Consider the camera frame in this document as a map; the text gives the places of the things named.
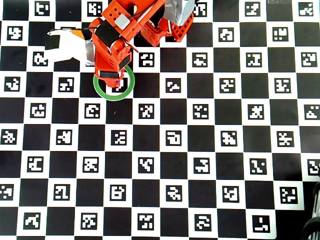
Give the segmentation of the red gripper finger with black pad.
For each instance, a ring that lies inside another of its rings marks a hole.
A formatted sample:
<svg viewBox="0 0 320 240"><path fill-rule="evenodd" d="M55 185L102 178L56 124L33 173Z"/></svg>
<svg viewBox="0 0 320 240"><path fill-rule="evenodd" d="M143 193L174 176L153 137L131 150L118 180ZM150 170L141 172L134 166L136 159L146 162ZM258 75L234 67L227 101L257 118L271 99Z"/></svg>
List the red gripper finger with black pad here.
<svg viewBox="0 0 320 240"><path fill-rule="evenodd" d="M97 85L99 87L109 87L109 88L118 88L121 85L121 80L123 76L117 78L107 78L107 77L97 77Z"/></svg>

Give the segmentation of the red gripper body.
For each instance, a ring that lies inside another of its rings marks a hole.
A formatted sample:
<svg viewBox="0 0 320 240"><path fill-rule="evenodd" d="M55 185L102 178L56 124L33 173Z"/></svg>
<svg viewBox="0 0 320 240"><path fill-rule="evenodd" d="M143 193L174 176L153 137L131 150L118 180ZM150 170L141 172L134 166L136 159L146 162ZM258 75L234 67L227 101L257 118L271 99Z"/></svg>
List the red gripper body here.
<svg viewBox="0 0 320 240"><path fill-rule="evenodd" d="M98 78L123 78L125 67L132 60L131 47L119 38L109 48L99 37L93 37L95 46L95 75Z"/></svg>

